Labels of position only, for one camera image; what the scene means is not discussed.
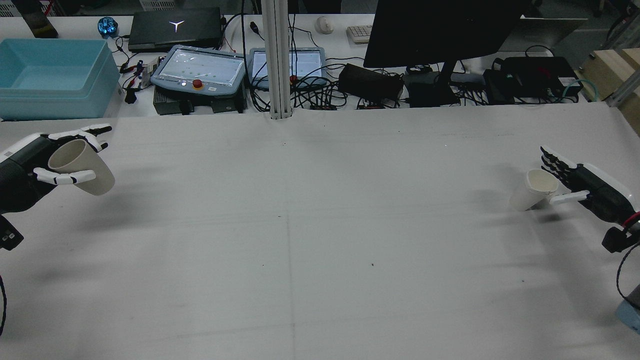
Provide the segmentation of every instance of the laptop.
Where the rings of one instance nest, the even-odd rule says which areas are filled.
[[[220,8],[136,12],[129,51],[166,53],[174,45],[217,47],[221,38]]]
[[[585,22],[587,19],[521,18],[499,51],[525,51],[533,45],[552,49]],[[544,51],[544,48],[534,47],[531,51]]]

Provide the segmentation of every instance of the white table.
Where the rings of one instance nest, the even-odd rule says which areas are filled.
[[[349,58],[353,56],[359,56],[363,58],[367,51],[366,44],[354,44],[348,40],[346,35],[346,28],[352,25],[365,25],[373,23],[373,14],[329,14],[326,15],[333,23],[335,28],[332,34],[321,34],[318,33],[314,28],[314,22],[317,19],[318,15],[297,15],[295,26],[297,28],[302,28],[305,30],[309,30],[312,32],[312,36],[314,41],[320,47],[325,49],[326,56],[328,58]],[[101,38],[97,31],[97,21],[100,17],[51,17],[50,20],[54,27],[58,30],[60,34],[60,38],[87,38],[87,39],[99,39]],[[119,34],[126,35],[129,34],[131,30],[131,16],[115,16],[114,19],[118,23],[118,27],[120,29]],[[250,49],[254,47],[264,47],[264,42],[258,35],[253,33],[249,28],[249,23],[251,21],[256,22],[259,29],[264,31],[262,27],[262,16],[261,15],[249,15],[245,17],[245,34],[246,34],[246,50],[247,53]],[[229,27],[227,28],[226,34],[229,43],[232,48],[237,52],[242,53],[242,27],[241,27],[241,19],[237,17],[234,19]],[[24,38],[24,37],[33,37],[29,28],[26,26],[22,18],[14,17],[14,18],[1,18],[0,19],[0,40],[4,38]],[[295,32],[295,40],[296,45],[298,47],[311,47],[314,46],[309,35],[302,31]],[[115,41],[113,39],[109,39],[109,46],[112,50],[116,50]],[[222,48],[224,51],[231,51],[229,46],[225,43],[225,46]],[[130,65],[135,65],[137,60],[144,60],[145,63],[156,59],[158,56],[164,55],[164,53],[143,53],[137,55],[133,60],[131,60]],[[476,74],[482,74],[484,69],[487,69],[491,66],[491,63],[496,57],[508,57],[508,56],[521,56],[523,53],[517,52],[508,52],[508,53],[497,53],[491,56],[485,56],[482,58],[469,59],[465,60],[465,66],[467,71],[473,72]],[[114,59],[116,64],[122,64],[127,58],[122,53],[114,53]],[[328,63],[352,63],[354,65],[362,66],[362,60],[359,59],[350,59],[350,60],[330,60]],[[387,69],[391,72],[403,73],[403,68],[390,68]],[[458,65],[456,68],[457,71],[461,70],[461,67]],[[338,76],[340,74],[341,69],[338,70],[329,70],[328,72],[333,76]],[[122,76],[120,83],[123,83],[125,79],[127,79],[129,75],[125,74]],[[139,92],[136,94],[138,97],[138,101],[135,104],[125,104],[124,103],[124,95],[121,95],[119,99],[114,99],[112,101],[111,106],[108,109],[108,113],[106,116],[108,117],[141,117],[141,116],[154,116],[157,115],[156,110],[153,107],[153,89],[149,88],[145,91]],[[268,92],[260,92],[260,96],[265,98],[266,101],[269,99]],[[407,97],[408,94],[404,91],[404,94],[401,98]],[[344,109],[355,109],[358,102],[358,98],[355,96],[349,97],[349,102]],[[407,104],[401,103],[402,107],[408,107]],[[252,106],[250,99],[248,99],[248,109],[247,112],[256,112],[257,110]],[[212,111],[210,108],[206,106],[199,106],[196,108],[195,114],[211,114]]]
[[[96,120],[0,123],[0,147]],[[0,359],[637,359],[579,204],[508,208],[546,144],[640,193],[604,103],[115,119],[116,185],[6,217]],[[638,283],[640,254],[623,270]]]

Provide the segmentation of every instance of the black laptop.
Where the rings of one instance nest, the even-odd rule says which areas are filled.
[[[131,24],[129,51],[165,53],[178,44],[216,47],[220,38],[220,8],[137,12]]]

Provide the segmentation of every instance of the tablet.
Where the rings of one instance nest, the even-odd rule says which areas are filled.
[[[243,77],[241,54],[176,45],[151,76],[151,82],[168,90],[229,95],[238,90]]]
[[[253,86],[267,90],[267,54],[265,49],[251,49],[249,59],[249,78]],[[327,84],[326,58],[322,47],[299,47],[289,51],[289,75],[298,77],[298,88],[322,87]]]

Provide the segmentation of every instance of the monitor stand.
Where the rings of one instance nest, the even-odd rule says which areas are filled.
[[[409,92],[412,108],[434,108],[442,105],[459,104],[460,99],[449,86],[456,60],[445,61],[442,71],[423,74],[405,74],[404,85]]]

